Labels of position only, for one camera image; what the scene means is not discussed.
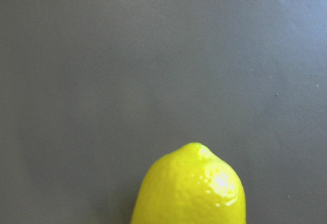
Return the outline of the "yellow lemon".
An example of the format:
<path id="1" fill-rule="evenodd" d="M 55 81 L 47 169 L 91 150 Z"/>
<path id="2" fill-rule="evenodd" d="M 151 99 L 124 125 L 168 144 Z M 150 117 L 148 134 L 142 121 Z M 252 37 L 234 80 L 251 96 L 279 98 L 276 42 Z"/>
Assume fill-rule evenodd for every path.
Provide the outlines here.
<path id="1" fill-rule="evenodd" d="M 145 175 L 131 223 L 246 223 L 235 170 L 198 142 L 157 160 Z"/>

